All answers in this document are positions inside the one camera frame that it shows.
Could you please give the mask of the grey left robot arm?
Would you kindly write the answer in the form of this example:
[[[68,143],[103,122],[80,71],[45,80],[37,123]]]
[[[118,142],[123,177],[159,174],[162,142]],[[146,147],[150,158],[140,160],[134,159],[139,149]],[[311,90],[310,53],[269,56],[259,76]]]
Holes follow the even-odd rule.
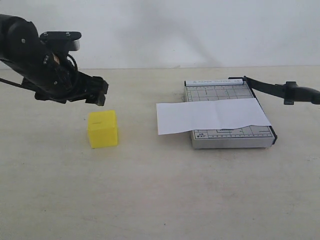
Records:
[[[1,14],[0,61],[23,77],[20,84],[1,79],[2,83],[34,92],[39,101],[61,104],[84,100],[103,106],[108,83],[100,76],[79,71],[70,52],[78,51],[78,31],[46,31],[24,18]]]

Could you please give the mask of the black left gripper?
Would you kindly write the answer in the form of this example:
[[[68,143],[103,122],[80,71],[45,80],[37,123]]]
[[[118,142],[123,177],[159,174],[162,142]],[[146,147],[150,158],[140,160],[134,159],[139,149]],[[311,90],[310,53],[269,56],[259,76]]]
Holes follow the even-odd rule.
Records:
[[[21,53],[21,86],[33,91],[37,100],[66,103],[91,95],[86,104],[104,106],[109,84],[100,76],[81,74],[73,57],[54,51]]]

